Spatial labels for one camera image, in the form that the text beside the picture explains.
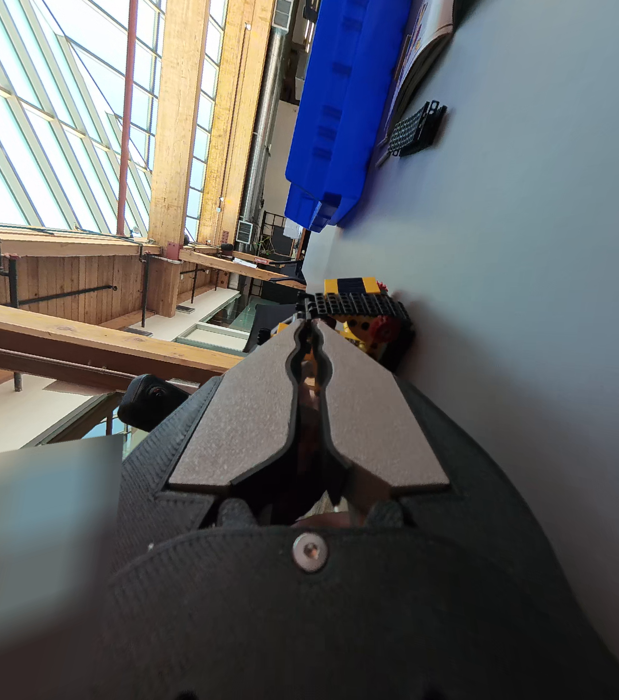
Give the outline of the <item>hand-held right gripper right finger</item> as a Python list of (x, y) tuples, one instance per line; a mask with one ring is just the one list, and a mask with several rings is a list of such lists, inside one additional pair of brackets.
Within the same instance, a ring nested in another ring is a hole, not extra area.
[(329, 491), (433, 491), (449, 478), (394, 374), (312, 322)]

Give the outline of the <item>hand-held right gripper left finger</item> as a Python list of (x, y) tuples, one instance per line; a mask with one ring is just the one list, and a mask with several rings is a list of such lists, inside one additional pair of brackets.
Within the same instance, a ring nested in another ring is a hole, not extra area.
[(230, 491), (282, 459), (296, 438), (294, 361), (305, 320), (294, 320), (222, 376), (169, 485)]

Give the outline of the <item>yellow black lego bulldozer model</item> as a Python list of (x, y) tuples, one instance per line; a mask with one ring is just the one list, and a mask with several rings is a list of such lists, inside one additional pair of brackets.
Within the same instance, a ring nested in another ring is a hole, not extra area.
[(415, 337), (401, 301), (374, 277), (326, 279), (322, 293), (299, 293), (293, 313), (258, 331), (262, 344), (293, 320), (319, 319), (391, 372), (396, 372)]

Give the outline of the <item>black lego track piece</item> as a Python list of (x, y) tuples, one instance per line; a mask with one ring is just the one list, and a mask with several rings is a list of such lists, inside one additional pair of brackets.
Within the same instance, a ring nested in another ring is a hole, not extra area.
[(386, 150), (387, 156), (404, 157), (433, 145), (447, 114), (447, 106), (437, 100), (397, 122)]

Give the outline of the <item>lego instruction booklet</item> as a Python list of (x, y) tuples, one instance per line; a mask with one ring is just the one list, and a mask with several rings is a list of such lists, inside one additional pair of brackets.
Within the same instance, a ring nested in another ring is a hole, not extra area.
[(412, 96), (454, 33), (454, 1), (421, 1), (396, 74), (385, 143)]

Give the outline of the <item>long wooden beam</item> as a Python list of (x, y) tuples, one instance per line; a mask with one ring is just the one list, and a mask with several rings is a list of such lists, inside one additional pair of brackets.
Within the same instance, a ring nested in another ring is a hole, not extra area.
[(204, 383), (235, 355), (0, 305), (0, 369), (106, 391), (142, 374)]

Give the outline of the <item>wide wooden column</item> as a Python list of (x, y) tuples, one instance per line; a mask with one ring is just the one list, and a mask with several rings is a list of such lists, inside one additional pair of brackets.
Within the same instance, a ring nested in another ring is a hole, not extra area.
[(167, 1), (148, 237), (197, 239), (228, 1)]

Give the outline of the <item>red vertical pipe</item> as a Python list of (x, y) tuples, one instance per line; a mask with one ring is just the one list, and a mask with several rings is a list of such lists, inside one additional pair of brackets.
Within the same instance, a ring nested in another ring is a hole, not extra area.
[(121, 161), (119, 167), (118, 212), (116, 219), (116, 234), (125, 237), (125, 212), (128, 194), (128, 168), (130, 160), (130, 127), (132, 115), (132, 92), (134, 84), (134, 67), (137, 39), (138, 1), (129, 1), (127, 46), (124, 77), (124, 94), (122, 110)]

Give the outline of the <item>narrow wooden column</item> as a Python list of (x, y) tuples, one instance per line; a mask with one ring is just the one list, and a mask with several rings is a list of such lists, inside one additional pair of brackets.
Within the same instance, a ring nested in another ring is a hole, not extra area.
[(228, 1), (198, 229), (200, 243), (233, 242), (240, 214), (273, 1)]

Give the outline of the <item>blue plastic bin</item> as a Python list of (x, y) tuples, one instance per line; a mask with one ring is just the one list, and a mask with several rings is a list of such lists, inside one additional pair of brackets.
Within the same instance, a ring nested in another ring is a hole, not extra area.
[(285, 217), (308, 230), (361, 198), (411, 4), (321, 4), (285, 173)]

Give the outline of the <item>grey metal duct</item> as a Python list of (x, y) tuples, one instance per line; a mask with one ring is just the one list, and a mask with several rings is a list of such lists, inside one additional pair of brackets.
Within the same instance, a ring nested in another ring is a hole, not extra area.
[(238, 226), (252, 226), (247, 241), (235, 249), (250, 253), (261, 230), (262, 215), (283, 214), (289, 182), (285, 177), (292, 131), (297, 116), (298, 53), (290, 32), (273, 27), (262, 75), (238, 215)]

